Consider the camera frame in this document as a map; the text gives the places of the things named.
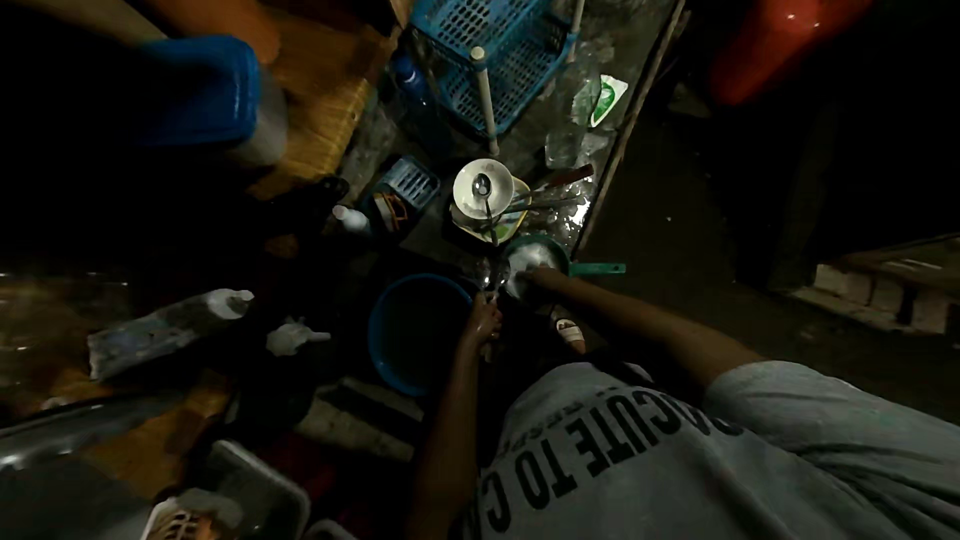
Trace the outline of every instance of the person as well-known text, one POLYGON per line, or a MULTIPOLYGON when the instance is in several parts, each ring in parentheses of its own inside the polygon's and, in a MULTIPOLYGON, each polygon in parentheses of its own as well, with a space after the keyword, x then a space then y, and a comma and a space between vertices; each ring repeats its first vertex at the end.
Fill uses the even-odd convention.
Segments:
POLYGON ((502 325, 478 295, 418 455, 408 538, 960 537, 956 426, 556 270, 529 279, 599 331, 662 344, 703 410, 569 363, 513 403, 478 471, 478 351, 502 325))

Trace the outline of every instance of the white pole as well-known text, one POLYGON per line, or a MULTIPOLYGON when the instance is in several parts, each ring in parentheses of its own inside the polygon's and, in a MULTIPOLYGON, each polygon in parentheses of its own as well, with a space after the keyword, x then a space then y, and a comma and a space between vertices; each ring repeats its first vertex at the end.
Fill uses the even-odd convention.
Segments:
MULTIPOLYGON (((483 47, 473 47, 470 49, 470 58, 477 62, 483 61, 487 52, 483 47)), ((480 89, 480 108, 483 109, 484 123, 487 124, 487 139, 490 140, 490 155, 496 156, 500 153, 500 146, 496 143, 496 120, 493 119, 493 96, 490 94, 490 78, 487 75, 487 67, 477 71, 477 87, 480 89)))
MULTIPOLYGON (((573 24, 570 25, 570 32, 576 34, 580 32, 580 21, 584 18, 584 2, 587 0, 577 0, 577 7, 573 10, 573 24)), ((577 58, 577 42, 570 45, 570 54, 566 56, 566 63, 571 63, 577 58)))

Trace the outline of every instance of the dish rack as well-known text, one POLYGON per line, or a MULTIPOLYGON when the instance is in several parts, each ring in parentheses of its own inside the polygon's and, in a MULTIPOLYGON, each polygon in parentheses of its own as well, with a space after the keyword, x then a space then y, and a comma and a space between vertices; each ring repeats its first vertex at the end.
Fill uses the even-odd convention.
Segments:
POLYGON ((584 0, 572 22, 550 12, 550 0, 419 0, 411 22, 427 37, 441 104, 490 141, 568 58, 580 31, 584 0))

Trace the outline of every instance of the green handle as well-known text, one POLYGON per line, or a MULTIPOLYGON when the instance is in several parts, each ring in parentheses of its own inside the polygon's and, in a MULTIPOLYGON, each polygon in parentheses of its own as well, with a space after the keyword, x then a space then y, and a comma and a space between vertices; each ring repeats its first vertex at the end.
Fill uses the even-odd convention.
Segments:
POLYGON ((577 276, 612 276, 626 274, 627 265, 622 262, 572 262, 570 263, 570 277, 577 276))

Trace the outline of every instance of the hand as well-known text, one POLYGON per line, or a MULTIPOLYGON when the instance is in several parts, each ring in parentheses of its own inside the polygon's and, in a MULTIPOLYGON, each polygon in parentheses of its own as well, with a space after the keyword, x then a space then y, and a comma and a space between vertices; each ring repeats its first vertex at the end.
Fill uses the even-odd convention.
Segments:
POLYGON ((557 292, 570 281, 570 278, 560 270, 545 265, 539 266, 531 272, 520 272, 519 275, 541 288, 553 292, 557 292))
POLYGON ((496 307, 493 293, 478 292, 473 297, 473 309, 461 341, 479 347, 492 339, 499 339, 503 313, 496 307))

